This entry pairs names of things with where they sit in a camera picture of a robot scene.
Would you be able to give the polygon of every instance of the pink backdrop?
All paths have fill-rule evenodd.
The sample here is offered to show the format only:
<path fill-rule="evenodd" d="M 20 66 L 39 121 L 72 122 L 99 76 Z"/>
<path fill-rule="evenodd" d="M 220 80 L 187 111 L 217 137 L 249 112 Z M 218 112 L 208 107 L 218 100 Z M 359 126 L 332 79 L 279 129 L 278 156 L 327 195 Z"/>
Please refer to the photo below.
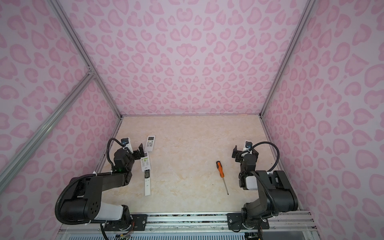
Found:
<path fill-rule="evenodd" d="M 0 172 L 84 76 L 44 0 L 0 3 Z"/>
<path fill-rule="evenodd" d="M 92 173 L 116 125 L 116 115 L 91 82 L 22 171 L 0 195 L 0 236 L 54 239 L 54 206 L 72 177 Z"/>
<path fill-rule="evenodd" d="M 63 0 L 123 114 L 258 113 L 306 0 Z"/>
<path fill-rule="evenodd" d="M 384 1 L 320 1 L 266 123 L 324 240 L 384 238 Z"/>

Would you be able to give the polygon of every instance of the black cable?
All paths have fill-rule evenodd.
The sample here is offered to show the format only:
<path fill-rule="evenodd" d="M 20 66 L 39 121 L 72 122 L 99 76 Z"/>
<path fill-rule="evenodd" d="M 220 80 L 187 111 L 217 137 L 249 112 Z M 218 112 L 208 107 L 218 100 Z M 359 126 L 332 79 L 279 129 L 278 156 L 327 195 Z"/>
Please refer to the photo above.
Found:
<path fill-rule="evenodd" d="M 276 152 L 277 152 L 277 157 L 276 157 L 276 161 L 275 163 L 273 164 L 273 166 L 267 171 L 267 172 L 271 172 L 276 166 L 277 166 L 277 163 L 279 162 L 279 159 L 280 159 L 280 151 L 279 149 L 277 148 L 277 146 L 271 142 L 259 142 L 259 143 L 256 143 L 255 145 L 253 145 L 250 149 L 253 150 L 255 147 L 261 145 L 261 144 L 269 144 L 269 145 L 272 145 L 275 149 L 276 149 Z M 243 154 L 243 153 L 246 153 L 248 152 L 248 150 L 245 150 L 243 152 L 240 153 L 240 156 Z"/>
<path fill-rule="evenodd" d="M 102 224 L 102 223 L 100 224 L 100 230 L 101 230 L 101 234 L 103 235 L 104 239 L 105 239 L 105 240 L 109 240 L 109 238 L 108 238 L 107 235 L 105 234 L 104 227 L 103 227 L 103 224 Z"/>
<path fill-rule="evenodd" d="M 239 228 L 239 230 L 233 230 L 233 229 L 231 229 L 233 232 L 240 232 L 241 231 L 241 226 L 243 225 L 243 219 L 241 219 L 241 221 L 240 221 L 240 228 Z"/>
<path fill-rule="evenodd" d="M 263 186 L 264 190 L 265 190 L 265 194 L 267 195 L 267 197 L 269 198 L 269 201 L 271 202 L 272 204 L 272 207 L 273 207 L 273 210 L 274 210 L 274 213 L 275 215 L 274 216 L 278 216 L 279 215 L 279 210 L 277 209 L 277 206 L 276 206 L 276 202 L 275 200 L 273 199 L 272 195 L 271 195 L 271 192 L 269 191 L 268 187 L 265 185 L 265 183 L 262 181 L 262 179 L 260 178 L 259 175 L 256 174 L 255 171 L 251 171 L 252 175 L 254 175 L 257 180 L 259 180 L 259 182 L 261 183 L 261 185 Z"/>
<path fill-rule="evenodd" d="M 263 240 L 262 222 L 263 220 L 261 218 L 257 221 L 257 237 L 259 240 Z"/>
<path fill-rule="evenodd" d="M 104 176 L 104 175 L 111 175 L 110 172 L 104 172 L 104 173 L 99 173 L 97 174 L 98 176 Z M 59 197 L 57 198 L 57 201 L 56 201 L 56 204 L 55 204 L 55 216 L 56 216 L 56 219 L 61 222 L 62 224 L 66 224 L 66 225 L 77 225 L 77 224 L 85 224 L 85 223 L 89 223 L 89 220 L 81 220 L 81 221 L 69 221 L 69 220 L 66 220 L 64 219 L 61 214 L 60 214 L 60 207 L 62 205 L 62 201 L 63 201 L 63 197 L 64 195 L 66 194 L 66 192 L 73 186 L 75 185 L 76 183 L 78 183 L 80 180 L 83 180 L 87 177 L 93 177 L 93 176 L 96 176 L 96 174 L 87 174 L 87 175 L 83 175 L 81 177 L 78 177 L 76 178 L 75 180 L 73 180 L 72 182 L 70 182 L 64 189 L 63 191 L 60 193 Z"/>
<path fill-rule="evenodd" d="M 111 168 L 112 168 L 112 171 L 113 171 L 113 170 L 115 170 L 115 166 L 113 165 L 113 163 L 111 161 L 111 158 L 109 157 L 109 148 L 111 147 L 112 141 L 117 142 L 122 147 L 125 147 L 125 145 L 123 145 L 121 142 L 119 142 L 119 140 L 117 140 L 116 138 L 113 138 L 113 137 L 108 140 L 108 143 L 107 143 L 107 153 L 106 153 L 107 154 L 107 161 L 111 165 Z"/>

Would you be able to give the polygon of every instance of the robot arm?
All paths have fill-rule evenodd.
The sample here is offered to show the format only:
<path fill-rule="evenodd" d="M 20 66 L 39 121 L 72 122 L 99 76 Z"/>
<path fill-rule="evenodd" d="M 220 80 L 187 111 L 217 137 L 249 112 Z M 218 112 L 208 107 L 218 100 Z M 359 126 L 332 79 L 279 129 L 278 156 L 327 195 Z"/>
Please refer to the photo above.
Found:
<path fill-rule="evenodd" d="M 259 153 L 254 147 L 263 143 L 272 145 L 277 151 L 275 164 L 268 171 L 255 171 Z M 244 204 L 243 224 L 254 227 L 258 221 L 277 216 L 279 212 L 296 211 L 298 200 L 284 171 L 271 172 L 280 157 L 278 148 L 271 142 L 260 142 L 252 146 L 246 142 L 244 151 L 233 149 L 232 157 L 240 163 L 239 186 L 244 190 L 258 190 L 259 198 Z"/>
<path fill-rule="evenodd" d="M 102 191 L 129 184 L 133 163 L 144 156 L 142 144 L 139 150 L 133 151 L 128 138 L 118 143 L 123 147 L 114 154 L 115 165 L 111 164 L 111 172 L 72 178 L 64 188 L 55 205 L 55 215 L 61 223 L 75 225 L 112 221 L 122 230 L 130 226 L 132 219 L 127 206 L 101 201 Z"/>

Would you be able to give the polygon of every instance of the white remote control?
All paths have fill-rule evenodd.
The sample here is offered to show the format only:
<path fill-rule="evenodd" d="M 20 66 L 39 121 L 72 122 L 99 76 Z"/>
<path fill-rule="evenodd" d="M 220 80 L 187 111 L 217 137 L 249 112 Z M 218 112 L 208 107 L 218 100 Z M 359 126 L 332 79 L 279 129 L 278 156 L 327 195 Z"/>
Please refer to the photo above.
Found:
<path fill-rule="evenodd" d="M 155 145 L 155 135 L 149 135 L 147 137 L 147 143 L 145 144 L 144 151 L 152 152 L 153 145 Z"/>
<path fill-rule="evenodd" d="M 151 194 L 151 178 L 149 170 L 145 170 L 144 172 L 144 194 L 145 196 L 149 196 Z"/>
<path fill-rule="evenodd" d="M 145 170 L 151 169 L 151 163 L 149 161 L 149 154 L 148 152 L 144 152 L 144 157 L 140 159 L 141 163 L 141 171 L 144 172 Z"/>

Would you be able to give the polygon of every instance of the beige table surface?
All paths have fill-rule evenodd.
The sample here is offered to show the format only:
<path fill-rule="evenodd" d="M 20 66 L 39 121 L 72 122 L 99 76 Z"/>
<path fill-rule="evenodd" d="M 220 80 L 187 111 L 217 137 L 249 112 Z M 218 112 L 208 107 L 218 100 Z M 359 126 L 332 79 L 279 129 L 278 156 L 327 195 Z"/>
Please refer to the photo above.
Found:
<path fill-rule="evenodd" d="M 257 115 L 125 117 L 116 138 L 130 137 L 136 150 L 148 135 L 156 135 L 150 153 L 151 195 L 144 196 L 144 172 L 137 160 L 130 183 L 104 191 L 103 202 L 127 205 L 130 212 L 229 212 L 258 198 L 257 191 L 239 187 L 240 164 L 231 158 L 235 145 L 242 150 L 246 140 L 266 141 Z M 114 143 L 111 159 L 118 148 Z M 268 170 L 274 163 L 269 145 L 256 150 L 256 170 Z M 229 195 L 216 168 L 218 160 Z M 102 172 L 110 168 L 106 161 Z"/>

